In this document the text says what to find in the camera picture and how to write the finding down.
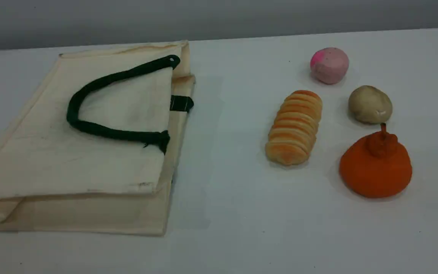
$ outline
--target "canvas tote bag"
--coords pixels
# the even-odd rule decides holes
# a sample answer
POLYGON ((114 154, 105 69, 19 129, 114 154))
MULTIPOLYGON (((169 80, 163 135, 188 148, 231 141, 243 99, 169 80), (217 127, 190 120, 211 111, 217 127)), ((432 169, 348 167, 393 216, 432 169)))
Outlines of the canvas tote bag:
POLYGON ((186 41, 61 54, 0 138, 0 231, 164 234, 193 106, 189 56, 186 41), (107 85, 78 111, 106 128, 167 135, 165 149, 82 132, 66 120, 69 101, 88 83, 170 56, 179 58, 175 69, 107 85))

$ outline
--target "potato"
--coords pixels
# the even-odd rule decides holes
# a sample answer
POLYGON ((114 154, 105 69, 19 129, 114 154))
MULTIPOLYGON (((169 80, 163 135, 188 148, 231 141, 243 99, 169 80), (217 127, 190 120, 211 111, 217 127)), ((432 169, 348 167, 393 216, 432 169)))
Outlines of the potato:
POLYGON ((362 123, 388 121, 393 105, 388 95, 372 86, 360 86, 349 96, 349 112, 362 123))

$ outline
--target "toy bread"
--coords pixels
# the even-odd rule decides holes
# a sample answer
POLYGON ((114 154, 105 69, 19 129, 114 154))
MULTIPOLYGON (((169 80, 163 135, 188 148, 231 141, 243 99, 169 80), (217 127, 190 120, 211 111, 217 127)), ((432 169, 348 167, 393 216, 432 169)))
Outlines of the toy bread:
POLYGON ((265 146, 269 160, 285 166, 309 159, 322 113, 322 100, 314 92, 297 90, 276 114, 265 146))

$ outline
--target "toy peach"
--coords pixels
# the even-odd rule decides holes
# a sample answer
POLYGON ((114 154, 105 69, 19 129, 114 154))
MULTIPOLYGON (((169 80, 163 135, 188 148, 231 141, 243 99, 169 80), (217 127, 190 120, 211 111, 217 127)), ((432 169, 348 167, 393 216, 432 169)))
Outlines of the toy peach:
POLYGON ((310 63, 312 75, 322 83, 339 83, 349 68, 347 54, 338 48, 325 48, 316 52, 310 63))

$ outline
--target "dark green handle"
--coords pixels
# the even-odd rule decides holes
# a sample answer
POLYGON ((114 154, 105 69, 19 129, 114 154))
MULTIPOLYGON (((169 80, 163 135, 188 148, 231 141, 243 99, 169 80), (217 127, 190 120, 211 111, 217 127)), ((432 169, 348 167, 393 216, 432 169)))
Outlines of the dark green handle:
POLYGON ((145 75, 167 67, 172 67, 172 69, 175 69, 178 64, 180 64, 180 58, 176 55, 169 55, 160 59, 153 60, 146 64, 139 65, 126 71, 121 71, 101 77, 88 83, 78 92, 76 92, 70 99, 67 108, 68 123, 73 128, 81 132, 109 139, 141 142, 144 143, 145 147, 148 145, 156 145, 163 153, 166 153, 168 142, 170 142, 170 135, 168 135, 167 130, 163 132, 135 132, 112 129, 96 123, 79 120, 79 109, 87 95, 91 94, 92 92, 100 90, 117 81, 123 81, 137 76, 145 75))

